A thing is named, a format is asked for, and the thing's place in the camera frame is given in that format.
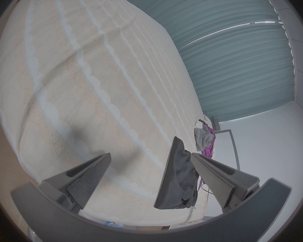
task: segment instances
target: cord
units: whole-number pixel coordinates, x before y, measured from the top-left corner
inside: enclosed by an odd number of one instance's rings
[[[201,186],[201,188],[202,188],[204,191],[208,192],[209,194],[213,195],[211,192],[205,190],[205,189],[203,188],[203,185]]]

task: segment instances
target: bed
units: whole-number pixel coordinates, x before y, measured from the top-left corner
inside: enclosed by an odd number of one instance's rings
[[[154,203],[175,136],[196,152],[204,119],[166,30],[126,0],[20,0],[0,41],[0,122],[37,182],[110,152],[83,209],[133,226],[199,221]]]

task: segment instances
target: green curtain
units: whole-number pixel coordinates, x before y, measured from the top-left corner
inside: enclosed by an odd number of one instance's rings
[[[227,121],[294,100],[291,48],[268,0],[128,1],[170,34],[209,117]]]

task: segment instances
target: gray cloth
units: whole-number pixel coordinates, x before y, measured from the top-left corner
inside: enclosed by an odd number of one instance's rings
[[[203,124],[203,129],[194,128],[194,137],[197,151],[203,151],[206,147],[210,146],[214,135],[211,134],[208,127]]]
[[[181,139],[174,137],[164,179],[155,208],[183,209],[196,204],[198,172],[191,162],[191,153]]]

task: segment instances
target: black cloth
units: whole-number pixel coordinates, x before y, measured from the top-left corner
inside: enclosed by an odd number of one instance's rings
[[[198,172],[191,162],[191,153],[181,139],[174,137],[168,165],[156,199],[157,209],[183,209],[196,204]]]

